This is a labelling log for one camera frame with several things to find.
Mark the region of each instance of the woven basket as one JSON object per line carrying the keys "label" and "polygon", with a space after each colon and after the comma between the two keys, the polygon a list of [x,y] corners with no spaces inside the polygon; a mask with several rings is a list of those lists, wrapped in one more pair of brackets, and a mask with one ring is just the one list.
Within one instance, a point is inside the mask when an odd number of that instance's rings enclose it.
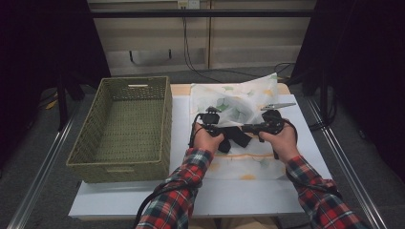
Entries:
{"label": "woven basket", "polygon": [[66,162],[85,182],[165,179],[170,161],[169,78],[104,78]]}

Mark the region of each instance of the black cord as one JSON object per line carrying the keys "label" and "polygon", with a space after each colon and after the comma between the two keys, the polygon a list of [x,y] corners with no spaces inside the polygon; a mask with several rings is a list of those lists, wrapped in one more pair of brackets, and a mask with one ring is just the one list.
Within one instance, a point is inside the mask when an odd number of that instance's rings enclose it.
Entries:
{"label": "black cord", "polygon": [[[282,70],[280,70],[280,71],[277,71],[277,68],[279,67],[279,66],[282,66],[282,65],[286,65]],[[280,73],[280,72],[282,72],[282,71],[284,71],[285,69],[287,69],[289,66],[291,66],[291,65],[295,65],[295,63],[280,63],[280,64],[277,64],[276,66],[274,66],[274,69],[273,69],[273,71],[275,72],[275,73]]]}
{"label": "black cord", "polygon": [[142,213],[143,213],[143,209],[146,207],[146,205],[154,198],[156,198],[157,196],[167,193],[167,192],[171,192],[171,191],[179,191],[182,189],[189,189],[189,192],[192,192],[192,189],[198,189],[200,187],[202,187],[202,183],[199,183],[197,185],[193,185],[193,184],[188,184],[188,183],[184,183],[182,185],[176,185],[176,186],[171,186],[171,187],[166,187],[166,188],[161,188],[158,190],[155,190],[152,194],[150,194],[144,201],[143,203],[140,205],[140,207],[138,208],[138,212],[137,212],[137,217],[135,218],[135,222],[134,222],[134,226],[132,228],[137,227],[137,225],[140,222],[140,218],[142,217]]}
{"label": "black cord", "polygon": [[220,81],[218,79],[214,79],[214,78],[211,78],[211,77],[208,77],[208,76],[205,76],[205,75],[201,74],[199,71],[197,71],[194,68],[193,63],[191,62],[190,52],[188,50],[187,21],[185,20],[185,17],[182,18],[182,26],[183,26],[183,31],[184,31],[184,36],[183,36],[183,38],[184,38],[184,51],[183,51],[183,55],[184,55],[185,64],[187,65],[188,69],[191,70],[192,72],[198,74],[199,76],[201,76],[203,78],[207,78],[207,79],[213,80],[213,81],[218,82],[218,83],[223,83],[222,81]]}
{"label": "black cord", "polygon": [[328,127],[334,121],[336,113],[337,113],[337,96],[336,93],[333,92],[332,105],[330,106],[330,109],[328,111],[328,119],[319,123],[309,125],[309,129],[313,132]]}
{"label": "black cord", "polygon": [[49,94],[49,95],[45,96],[44,98],[41,98],[41,100],[39,100],[39,102],[41,103],[41,102],[43,102],[43,101],[47,100],[48,98],[50,98],[50,97],[54,96],[56,93],[57,93],[57,90],[56,90],[56,91],[54,91],[53,93],[51,93],[51,94]]}
{"label": "black cord", "polygon": [[185,17],[182,18],[182,24],[183,24],[183,33],[184,33],[184,60],[185,60],[185,64],[187,65],[188,69],[191,70],[192,72],[198,74],[201,77],[208,78],[208,79],[214,80],[219,83],[222,83],[222,82],[217,79],[203,75],[202,73],[224,72],[224,73],[238,73],[238,74],[243,74],[243,75],[247,75],[247,76],[252,76],[255,78],[263,77],[263,75],[242,73],[242,72],[237,72],[237,71],[232,71],[232,70],[196,70],[192,64],[190,52],[189,52],[189,48],[188,48],[187,21],[186,21]]}
{"label": "black cord", "polygon": [[196,117],[194,118],[193,124],[191,126],[191,134],[190,134],[190,141],[188,142],[188,147],[193,148],[194,146],[194,137],[196,136],[194,134],[194,128],[197,122],[197,119],[201,116],[201,114],[197,114]]}
{"label": "black cord", "polygon": [[296,225],[296,226],[283,227],[283,229],[297,229],[297,228],[306,227],[306,226],[310,226],[310,223],[305,222],[303,224],[299,224],[299,225]]}

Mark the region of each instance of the white table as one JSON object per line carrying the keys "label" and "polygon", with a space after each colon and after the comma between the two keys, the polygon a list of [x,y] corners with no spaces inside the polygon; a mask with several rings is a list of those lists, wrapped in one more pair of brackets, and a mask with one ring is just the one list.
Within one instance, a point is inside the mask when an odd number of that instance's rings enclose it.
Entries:
{"label": "white table", "polygon": [[[173,96],[172,150],[170,172],[181,162],[189,140],[188,95]],[[294,95],[279,96],[280,102],[296,102]],[[298,131],[298,149],[323,176],[330,172],[309,131],[298,105],[280,110]],[[160,183],[136,181],[87,184],[82,182],[70,217],[83,220],[134,219],[143,200]],[[297,192],[286,178],[275,180],[205,179],[195,202],[194,218],[277,216],[301,213]]]}

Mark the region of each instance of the black device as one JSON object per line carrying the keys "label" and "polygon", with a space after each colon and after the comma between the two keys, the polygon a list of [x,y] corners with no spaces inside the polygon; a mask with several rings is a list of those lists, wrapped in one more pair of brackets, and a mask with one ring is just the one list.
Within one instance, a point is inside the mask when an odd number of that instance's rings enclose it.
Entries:
{"label": "black device", "polygon": [[[278,135],[280,132],[283,131],[284,124],[285,122],[288,122],[284,120],[281,117],[281,114],[277,110],[267,110],[262,114],[262,118],[264,122],[260,124],[245,124],[239,127],[224,127],[224,128],[218,128],[216,125],[220,121],[220,116],[217,113],[220,113],[221,111],[218,110],[217,108],[214,107],[209,107],[206,109],[205,114],[197,114],[192,130],[191,130],[191,135],[190,135],[190,142],[188,145],[190,147],[193,147],[194,145],[194,136],[195,136],[195,123],[197,122],[198,118],[202,120],[202,127],[206,129],[206,131],[212,135],[212,136],[217,136],[220,134],[224,134],[224,141],[221,142],[219,146],[219,151],[223,153],[228,153],[230,150],[230,142],[229,139],[233,139],[235,143],[242,147],[246,147],[248,142],[250,141],[251,137],[246,135],[245,133],[252,133],[254,135],[259,136],[260,132],[267,132],[272,135]],[[260,142],[265,142],[263,139],[259,137]],[[276,152],[274,152],[274,158],[278,159],[278,155]]]}
{"label": "black device", "polygon": [[[245,124],[242,126],[244,133],[252,133],[259,136],[260,132],[267,132],[272,135],[278,135],[283,131],[285,120],[281,117],[281,114],[277,110],[268,110],[262,114],[262,118],[265,122],[260,124]],[[274,158],[279,159],[278,154],[273,150]]]}

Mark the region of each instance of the red plaid sleeve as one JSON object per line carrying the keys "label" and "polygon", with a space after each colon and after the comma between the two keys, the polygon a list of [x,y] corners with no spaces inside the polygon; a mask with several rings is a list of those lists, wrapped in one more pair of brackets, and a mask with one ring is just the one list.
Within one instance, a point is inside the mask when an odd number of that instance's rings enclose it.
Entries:
{"label": "red plaid sleeve", "polygon": [[[302,156],[290,160],[287,170],[301,183],[336,188],[333,180],[322,179]],[[312,228],[369,228],[339,197],[302,185],[295,188],[301,206],[311,218]]]}
{"label": "red plaid sleeve", "polygon": [[[181,184],[198,186],[205,175],[212,154],[202,149],[188,149],[182,165],[158,188]],[[198,189],[180,189],[153,199],[142,215],[137,228],[188,228]]]}

